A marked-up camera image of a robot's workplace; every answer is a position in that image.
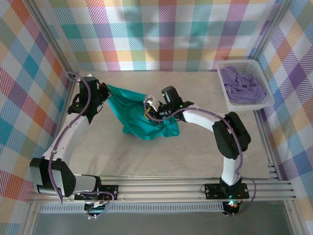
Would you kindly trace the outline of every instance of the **purple cloth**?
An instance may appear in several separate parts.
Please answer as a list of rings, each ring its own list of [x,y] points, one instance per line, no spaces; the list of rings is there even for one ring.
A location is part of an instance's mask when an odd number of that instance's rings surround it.
[[[238,73],[233,66],[220,70],[229,100],[237,103],[251,103],[266,96],[264,87],[253,75]]]

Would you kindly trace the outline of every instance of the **plaid backdrop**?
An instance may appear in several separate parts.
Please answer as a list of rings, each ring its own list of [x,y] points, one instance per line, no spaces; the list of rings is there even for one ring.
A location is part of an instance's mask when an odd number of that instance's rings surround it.
[[[22,0],[0,0],[0,235],[17,234],[29,163],[52,143],[68,83]]]
[[[294,0],[261,60],[276,103],[263,111],[279,168],[313,234],[313,0]]]
[[[37,4],[67,58],[80,70],[207,71],[219,60],[252,55],[279,1],[37,0]]]

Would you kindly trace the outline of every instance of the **cable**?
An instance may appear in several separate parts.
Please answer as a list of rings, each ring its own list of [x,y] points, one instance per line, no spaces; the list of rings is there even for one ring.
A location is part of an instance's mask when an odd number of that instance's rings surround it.
[[[144,101],[143,108],[144,108],[144,110],[145,110],[146,115],[147,115],[151,120],[153,120],[153,121],[159,121],[159,122],[160,122],[160,121],[165,121],[165,120],[170,119],[171,117],[173,117],[174,115],[176,115],[176,114],[179,113],[179,112],[186,111],[186,110],[193,110],[193,111],[199,111],[199,112],[202,112],[202,113],[205,113],[205,114],[209,114],[209,115],[211,115],[211,116],[214,116],[214,117],[216,117],[216,118],[222,120],[222,121],[225,123],[225,125],[228,127],[228,129],[230,130],[231,134],[233,135],[233,138],[234,138],[234,140],[235,140],[235,143],[236,143],[237,148],[238,148],[238,151],[239,151],[239,165],[238,165],[238,167],[237,167],[237,169],[236,169],[236,174],[237,174],[238,176],[240,176],[242,179],[251,180],[252,183],[253,183],[253,185],[254,185],[254,193],[253,193],[253,196],[252,196],[252,198],[251,198],[251,201],[249,202],[249,204],[248,204],[248,206],[247,206],[246,208],[244,208],[243,210],[241,210],[240,212],[238,212],[236,215],[240,215],[240,214],[242,214],[243,212],[245,212],[245,211],[251,206],[252,202],[253,202],[254,199],[255,199],[255,196],[256,196],[256,184],[255,184],[254,180],[249,179],[249,178],[246,178],[246,177],[243,177],[243,176],[241,176],[241,175],[239,174],[239,170],[240,170],[240,168],[241,168],[242,165],[243,165],[243,152],[242,152],[242,149],[241,149],[239,140],[238,140],[238,138],[237,138],[237,136],[236,136],[236,134],[235,134],[233,128],[232,128],[231,125],[228,123],[228,121],[226,121],[223,117],[219,116],[218,114],[216,114],[216,113],[214,113],[214,112],[211,112],[211,111],[208,111],[208,110],[205,110],[205,109],[190,108],[190,107],[178,109],[178,110],[176,110],[175,112],[173,112],[171,115],[167,116],[167,117],[164,118],[164,119],[156,119],[156,118],[154,118],[153,116],[151,116],[151,115],[147,112],[147,104],[148,104],[148,101],[149,101],[149,100],[152,100],[152,98],[148,98],[148,99],[146,99],[146,100]]]
[[[54,144],[54,146],[53,146],[53,149],[52,149],[52,152],[51,152],[51,155],[50,155],[50,158],[49,158],[49,164],[48,164],[49,178],[50,178],[50,181],[51,181],[51,183],[52,183],[52,186],[53,186],[54,190],[56,191],[56,193],[57,193],[57,195],[58,195],[59,202],[60,202],[61,205],[63,204],[63,200],[62,200],[62,199],[63,199],[63,196],[62,196],[62,194],[61,194],[61,192],[60,192],[61,190],[58,189],[58,187],[57,187],[57,185],[56,185],[56,183],[55,183],[55,181],[54,181],[54,178],[53,178],[53,174],[52,174],[52,159],[53,159],[54,155],[55,155],[56,152],[57,152],[58,145],[59,145],[59,143],[60,143],[62,137],[64,136],[65,132],[66,132],[66,131],[72,126],[72,124],[74,124],[74,123],[78,120],[78,118],[80,118],[80,116],[85,112],[85,110],[87,109],[87,107],[88,107],[88,105],[89,105],[89,103],[90,103],[90,99],[91,99],[90,87],[89,87],[88,83],[85,81],[85,79],[83,79],[83,78],[81,77],[81,75],[79,75],[78,73],[69,72],[69,71],[68,71],[68,72],[66,72],[67,78],[68,78],[68,80],[70,80],[70,81],[72,81],[72,82],[78,82],[78,81],[71,79],[71,78],[68,76],[68,74],[72,74],[72,75],[75,75],[75,76],[79,77],[80,80],[85,84],[85,86],[86,86],[86,88],[87,88],[87,91],[88,91],[88,100],[87,100],[87,103],[86,103],[86,105],[84,106],[83,110],[77,115],[77,117],[74,118],[74,120],[71,121],[70,124],[67,125],[67,126],[63,129],[63,131],[61,132],[61,134],[59,135],[58,139],[56,140],[56,142],[55,142],[55,144]]]
[[[210,184],[209,184],[209,186],[210,186],[211,188],[213,188],[216,192],[221,192],[221,190],[220,190],[220,189],[217,189],[215,186],[210,185]]]
[[[205,192],[204,192],[204,191],[202,191],[202,187],[203,187],[203,186],[204,186],[204,185],[202,185],[202,186],[201,186],[200,191],[201,191],[202,193],[204,193],[204,194],[205,194]]]
[[[241,191],[239,191],[239,194],[240,194],[240,196],[241,196],[241,201],[240,201],[240,203],[242,203],[243,202],[243,193],[241,192]]]
[[[113,193],[111,193],[111,192],[106,192],[106,191],[91,191],[91,192],[89,192],[89,191],[82,191],[82,192],[79,192],[79,193],[82,193],[82,194],[95,194],[95,193],[97,193],[97,194],[107,194],[107,195],[109,195],[109,196],[112,197],[112,200],[109,200],[109,201],[111,201],[111,203],[110,203],[110,205],[108,206],[108,208],[105,208],[105,209],[103,210],[103,212],[101,212],[100,214],[95,215],[95,216],[94,216],[95,219],[98,218],[98,217],[100,217],[100,216],[102,216],[102,215],[105,213],[105,211],[108,211],[108,210],[112,207],[113,202],[114,202],[114,195],[113,195]],[[89,211],[90,211],[91,209],[92,209],[92,208],[89,208],[89,209],[87,210],[87,213],[86,213],[86,215],[88,216],[88,219],[90,219],[90,218],[92,217],[92,216],[89,214]]]
[[[103,108],[103,105],[101,106],[101,108],[100,108],[100,110],[97,112],[97,114],[102,110],[102,108]]]
[[[88,195],[86,195],[86,197],[88,197],[89,198],[89,200],[96,200],[95,198],[93,198],[92,196],[88,196]]]
[[[105,198],[104,198],[104,194],[103,194],[102,200],[104,201],[104,205],[107,205],[110,202],[110,197],[108,198],[108,201],[105,202]]]

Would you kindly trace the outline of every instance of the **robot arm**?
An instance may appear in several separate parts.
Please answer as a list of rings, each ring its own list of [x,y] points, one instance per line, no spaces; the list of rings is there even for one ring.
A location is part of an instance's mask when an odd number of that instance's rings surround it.
[[[83,82],[79,83],[80,92],[73,100],[68,109],[68,115],[65,123],[52,143],[51,147],[43,154],[40,159],[32,159],[30,162],[30,171],[34,188],[38,193],[47,193],[56,195],[49,174],[48,162],[51,152],[56,144],[57,139],[65,128],[68,128],[62,140],[57,146],[52,159],[52,174],[57,188],[60,189],[63,197],[69,197],[75,192],[96,191],[101,186],[101,180],[96,176],[74,175],[68,167],[71,155],[78,143],[78,140],[84,131],[90,125],[93,117],[98,113],[99,107],[103,102],[111,97],[111,92],[105,83],[100,84],[95,77],[85,77],[90,88],[90,103],[85,112],[72,124],[70,123],[77,118],[87,103],[88,91]]]
[[[240,188],[245,187],[237,169],[240,167],[239,149],[229,127],[232,128],[239,142],[241,151],[247,150],[251,137],[239,116],[231,112],[226,115],[217,115],[210,111],[201,110],[194,103],[183,102],[173,86],[162,90],[166,104],[162,104],[152,95],[148,95],[145,102],[148,105],[147,119],[161,121],[165,117],[174,115],[177,120],[194,123],[214,133],[219,151],[224,156],[223,173],[220,178],[220,190],[226,197],[232,197]]]

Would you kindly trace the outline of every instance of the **metal frame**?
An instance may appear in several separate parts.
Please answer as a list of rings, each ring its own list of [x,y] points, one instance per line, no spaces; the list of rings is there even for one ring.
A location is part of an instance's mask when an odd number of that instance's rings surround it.
[[[34,16],[36,23],[38,24],[43,35],[50,44],[52,50],[59,59],[61,65],[66,70],[71,70],[70,64],[64,56],[61,48],[57,41],[53,37],[48,25],[42,17],[40,10],[37,8],[34,0],[23,0],[30,13]],[[266,31],[257,51],[253,58],[259,60],[261,54],[266,48],[270,41],[273,33],[278,27],[284,13],[288,9],[291,0],[281,1],[276,15],[270,22],[271,27]],[[58,133],[60,128],[63,126],[66,110],[70,103],[75,84],[72,84],[68,98],[65,103],[65,108],[62,113],[61,122],[58,126]],[[292,189],[292,185],[289,181],[282,181],[282,175],[279,170],[275,169],[277,162],[273,157],[273,151],[266,135],[265,126],[259,111],[255,111],[255,118],[258,124],[261,139],[263,141],[264,148],[268,157],[268,169],[270,172],[271,179],[269,180],[256,180],[257,194],[256,201],[271,201],[271,200],[283,200],[285,203],[286,211],[291,222],[292,230],[297,235],[309,234],[305,225],[304,219],[299,210],[297,201],[295,200],[295,193]],[[116,201],[117,205],[129,205],[133,203],[165,203],[174,205],[176,203],[193,203],[194,205],[210,204],[216,202],[217,204],[221,200],[206,200],[205,195],[200,192],[200,187],[205,183],[218,183],[218,179],[210,178],[184,178],[184,177],[104,177],[103,183],[105,184],[118,184],[119,185],[119,196]],[[253,191],[253,185],[250,181],[246,181],[248,189]],[[29,235],[32,234],[36,217],[39,212],[44,209],[44,205],[57,205],[58,199],[56,196],[44,195],[31,193],[29,197],[29,203],[27,211],[21,223],[21,229],[19,234]],[[68,206],[77,206],[78,210],[82,205],[81,202],[75,202],[73,196],[68,198],[64,202],[63,207],[59,207],[57,212],[68,212]]]

